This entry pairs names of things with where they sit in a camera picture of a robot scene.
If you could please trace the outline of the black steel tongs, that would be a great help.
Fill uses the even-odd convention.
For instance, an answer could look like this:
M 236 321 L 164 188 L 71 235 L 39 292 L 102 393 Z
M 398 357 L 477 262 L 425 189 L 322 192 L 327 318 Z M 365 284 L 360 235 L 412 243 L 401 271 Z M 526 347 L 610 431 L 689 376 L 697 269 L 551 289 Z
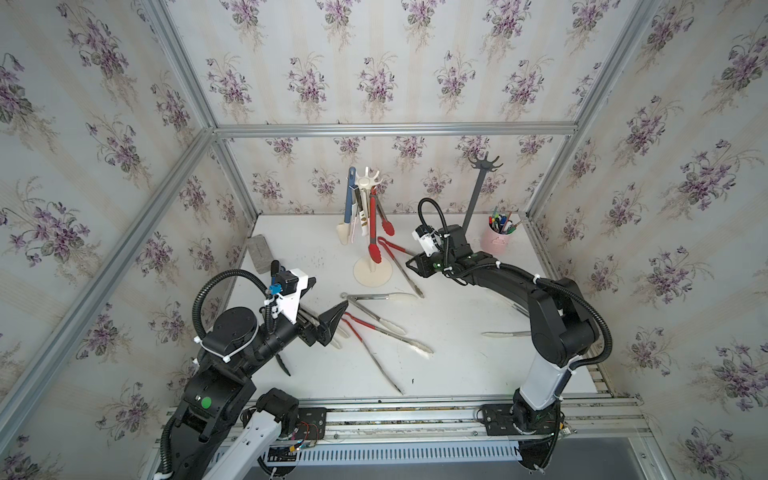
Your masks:
M 280 355 L 280 354 L 276 354 L 276 355 L 275 355 L 275 360 L 277 361 L 277 363 L 278 363 L 278 365 L 279 365 L 280 369 L 281 369 L 281 370 L 282 370 L 282 371 L 283 371 L 283 372 L 284 372 L 284 373 L 285 373 L 285 374 L 286 374 L 288 377 L 291 377 L 291 372 L 290 372 L 290 370 L 289 370 L 289 368 L 288 368 L 287 364 L 285 363 L 285 361 L 283 360 L 283 358 L 281 357 L 281 355 Z

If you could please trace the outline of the white utensil rack stand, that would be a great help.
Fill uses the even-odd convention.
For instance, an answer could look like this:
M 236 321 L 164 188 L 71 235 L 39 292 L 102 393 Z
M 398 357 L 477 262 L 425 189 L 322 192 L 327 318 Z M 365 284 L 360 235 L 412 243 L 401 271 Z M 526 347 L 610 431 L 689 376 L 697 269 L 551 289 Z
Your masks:
M 392 275 L 392 266 L 383 259 L 377 243 L 376 187 L 380 184 L 379 175 L 379 171 L 366 167 L 355 181 L 354 199 L 366 252 L 355 263 L 353 275 L 355 280 L 365 287 L 383 286 Z

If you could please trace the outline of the red steel tongs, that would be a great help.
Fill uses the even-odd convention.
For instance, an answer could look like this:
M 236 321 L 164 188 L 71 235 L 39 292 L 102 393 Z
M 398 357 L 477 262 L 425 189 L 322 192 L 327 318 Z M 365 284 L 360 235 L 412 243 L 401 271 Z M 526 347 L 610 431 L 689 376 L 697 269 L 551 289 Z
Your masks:
M 370 190 L 369 195 L 369 246 L 368 246 L 368 252 L 370 255 L 371 261 L 378 265 L 382 262 L 382 256 L 381 251 L 378 246 L 377 240 L 377 228 L 378 228 L 378 207 L 377 207 L 377 194 L 376 194 L 376 187 L 373 186 Z

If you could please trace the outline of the blue handled cream tongs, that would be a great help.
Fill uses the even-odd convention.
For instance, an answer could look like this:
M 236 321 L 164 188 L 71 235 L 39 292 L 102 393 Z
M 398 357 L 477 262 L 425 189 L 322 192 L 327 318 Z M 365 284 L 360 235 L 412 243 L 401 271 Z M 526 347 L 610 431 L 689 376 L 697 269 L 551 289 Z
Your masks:
M 349 242 L 350 227 L 352 221 L 352 208 L 354 202 L 353 189 L 355 186 L 356 168 L 354 166 L 350 166 L 347 173 L 343 220 L 336 227 L 337 236 L 342 245 L 347 245 Z

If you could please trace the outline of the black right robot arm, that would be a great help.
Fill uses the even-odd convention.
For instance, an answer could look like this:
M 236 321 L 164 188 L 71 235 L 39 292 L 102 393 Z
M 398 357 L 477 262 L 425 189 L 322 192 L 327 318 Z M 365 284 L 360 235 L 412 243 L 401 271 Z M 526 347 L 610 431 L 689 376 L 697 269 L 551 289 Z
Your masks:
M 602 315 L 569 278 L 553 280 L 473 251 L 465 229 L 447 223 L 439 204 L 425 197 L 417 205 L 420 224 L 413 236 L 422 252 L 407 266 L 422 278 L 437 273 L 461 286 L 488 289 L 528 313 L 536 351 L 522 386 L 515 390 L 512 425 L 522 435 L 559 429 L 561 394 L 573 373 L 607 360 L 613 338 Z

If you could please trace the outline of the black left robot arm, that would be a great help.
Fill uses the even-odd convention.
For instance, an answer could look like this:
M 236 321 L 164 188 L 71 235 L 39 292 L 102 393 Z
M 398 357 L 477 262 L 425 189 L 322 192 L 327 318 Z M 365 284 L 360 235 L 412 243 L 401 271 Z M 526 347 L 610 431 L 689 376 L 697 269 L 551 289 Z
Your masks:
M 250 281 L 264 297 L 264 312 L 248 307 L 222 312 L 211 328 L 202 323 L 204 300 L 230 277 Z M 199 291 L 192 324 L 199 347 L 197 371 L 163 427 L 157 479 L 242 479 L 270 446 L 290 435 L 299 421 L 299 402 L 273 388 L 256 399 L 254 374 L 301 339 L 306 345 L 331 343 L 348 303 L 312 315 L 301 301 L 316 283 L 299 269 L 277 269 L 265 284 L 243 269 L 225 270 Z

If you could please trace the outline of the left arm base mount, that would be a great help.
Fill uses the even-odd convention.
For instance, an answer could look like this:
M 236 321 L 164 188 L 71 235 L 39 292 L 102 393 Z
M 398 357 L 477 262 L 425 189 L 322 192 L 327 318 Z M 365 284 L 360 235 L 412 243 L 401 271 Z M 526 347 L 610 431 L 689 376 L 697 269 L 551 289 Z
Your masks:
M 298 465 L 299 455 L 314 448 L 325 437 L 328 409 L 299 408 L 295 420 L 258 459 L 259 468 L 270 479 L 284 478 Z

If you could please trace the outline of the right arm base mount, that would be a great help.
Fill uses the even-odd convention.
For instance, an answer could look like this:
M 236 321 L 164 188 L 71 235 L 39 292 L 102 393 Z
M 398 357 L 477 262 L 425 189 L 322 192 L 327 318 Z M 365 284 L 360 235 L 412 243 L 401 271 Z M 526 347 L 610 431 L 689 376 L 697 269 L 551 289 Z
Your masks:
M 524 401 L 486 404 L 476 418 L 488 436 L 522 435 L 524 439 L 518 441 L 519 464 L 540 473 L 551 462 L 565 419 L 560 400 L 543 410 L 532 410 Z

